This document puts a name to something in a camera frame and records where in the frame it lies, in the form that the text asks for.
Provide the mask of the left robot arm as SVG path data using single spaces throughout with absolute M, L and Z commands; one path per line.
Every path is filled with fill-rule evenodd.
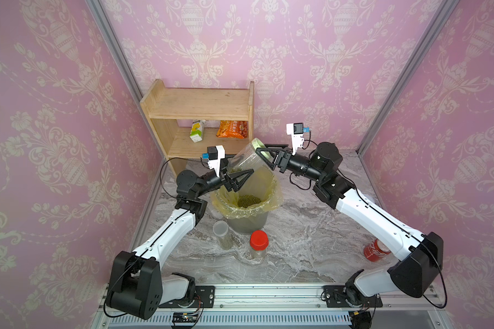
M 163 275 L 163 266 L 181 242 L 203 218 L 206 193 L 224 187 L 238 192 L 254 174 L 253 169 L 229 173 L 227 161 L 219 170 L 204 175 L 184 170 L 176 178 L 176 204 L 167 221 L 132 252 L 120 252 L 113 261 L 103 309 L 114 308 L 121 315 L 150 319 L 156 309 L 169 302 L 189 307 L 197 300 L 193 277 L 178 272 Z

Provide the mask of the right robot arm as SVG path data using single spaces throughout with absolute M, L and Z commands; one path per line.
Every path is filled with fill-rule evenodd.
M 348 279 L 345 294 L 352 305 L 393 291 L 423 297 L 442 274 L 443 239 L 404 224 L 369 201 L 352 180 L 339 173 L 343 156 L 333 143 L 320 143 L 311 156 L 294 154 L 288 148 L 257 148 L 255 152 L 271 170 L 289 171 L 312 181 L 320 201 L 361 225 L 397 259 L 391 266 L 358 271 Z

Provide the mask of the green mung beans pile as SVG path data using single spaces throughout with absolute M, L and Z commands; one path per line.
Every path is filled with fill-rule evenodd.
M 240 208 L 248 208 L 250 206 L 258 205 L 262 202 L 262 200 L 254 195 L 241 195 L 237 204 Z

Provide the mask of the yellow plastic bin liner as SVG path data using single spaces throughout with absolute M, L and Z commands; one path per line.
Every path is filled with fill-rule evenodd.
M 240 208 L 237 200 L 241 195 L 254 195 L 262 200 L 255 206 Z M 211 193 L 211 203 L 226 219 L 254 217 L 274 211 L 284 201 L 281 185 L 272 171 L 260 169 L 238 191 L 227 191 L 223 186 Z

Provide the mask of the orange snack bag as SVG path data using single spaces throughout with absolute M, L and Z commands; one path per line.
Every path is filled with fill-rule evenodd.
M 221 121 L 216 136 L 218 138 L 248 138 L 248 122 Z

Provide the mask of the green white juice carton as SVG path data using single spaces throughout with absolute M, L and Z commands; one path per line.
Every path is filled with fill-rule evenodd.
M 194 143 L 199 143 L 203 140 L 205 123 L 205 120 L 193 120 L 189 137 Z

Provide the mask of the white lid glass jar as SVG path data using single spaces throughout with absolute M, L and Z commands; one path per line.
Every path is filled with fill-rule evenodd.
M 222 249 L 229 250 L 233 247 L 231 232 L 225 221 L 218 221 L 214 223 L 213 233 Z

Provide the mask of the red lid glass jar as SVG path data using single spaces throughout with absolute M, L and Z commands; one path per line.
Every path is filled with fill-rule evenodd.
M 250 251 L 254 259 L 261 259 L 267 254 L 269 238 L 263 230 L 256 230 L 251 234 Z

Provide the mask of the wooden two-tier shelf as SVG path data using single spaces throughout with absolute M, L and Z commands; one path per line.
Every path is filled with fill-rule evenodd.
M 140 101 L 152 133 L 174 175 L 185 170 L 189 159 L 198 160 L 208 146 L 222 145 L 236 154 L 254 138 L 255 82 L 247 89 L 170 89 L 155 80 Z M 246 121 L 248 138 L 218 138 L 216 128 L 205 128 L 203 141 L 193 142 L 190 127 L 179 120 Z

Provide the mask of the red can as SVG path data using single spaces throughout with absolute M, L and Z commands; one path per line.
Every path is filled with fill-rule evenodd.
M 363 249 L 364 257 L 374 263 L 385 258 L 390 253 L 391 251 L 379 239 L 369 243 Z

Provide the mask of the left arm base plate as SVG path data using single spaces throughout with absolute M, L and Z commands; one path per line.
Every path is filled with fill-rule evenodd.
M 172 300 L 163 303 L 159 308 L 213 308 L 216 286 L 196 286 L 191 302 Z

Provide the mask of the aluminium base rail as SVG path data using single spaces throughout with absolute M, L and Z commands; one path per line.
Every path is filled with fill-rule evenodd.
M 189 308 L 173 302 L 150 319 L 101 308 L 92 328 L 453 328 L 447 312 L 435 308 L 433 291 L 425 299 L 399 292 L 350 307 L 335 285 L 211 284 L 198 288 L 200 301 Z

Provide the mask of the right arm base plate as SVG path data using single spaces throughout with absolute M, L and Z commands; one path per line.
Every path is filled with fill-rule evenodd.
M 344 285 L 325 285 L 322 287 L 321 300 L 328 308 L 381 308 L 383 302 L 378 295 L 364 297 L 361 293 L 348 290 Z

